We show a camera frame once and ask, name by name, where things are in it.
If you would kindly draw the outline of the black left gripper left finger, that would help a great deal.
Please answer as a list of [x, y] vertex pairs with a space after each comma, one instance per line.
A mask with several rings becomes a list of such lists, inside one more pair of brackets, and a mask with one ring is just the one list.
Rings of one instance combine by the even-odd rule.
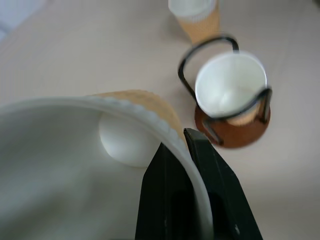
[[201, 238], [190, 178], [171, 151], [160, 144], [142, 179], [135, 239]]

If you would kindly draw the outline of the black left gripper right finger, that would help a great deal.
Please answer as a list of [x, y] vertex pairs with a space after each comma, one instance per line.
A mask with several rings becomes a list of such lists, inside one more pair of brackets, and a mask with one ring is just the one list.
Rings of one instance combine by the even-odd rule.
[[215, 240], [261, 240], [242, 186], [230, 166], [200, 131], [185, 128], [189, 152], [210, 199]]

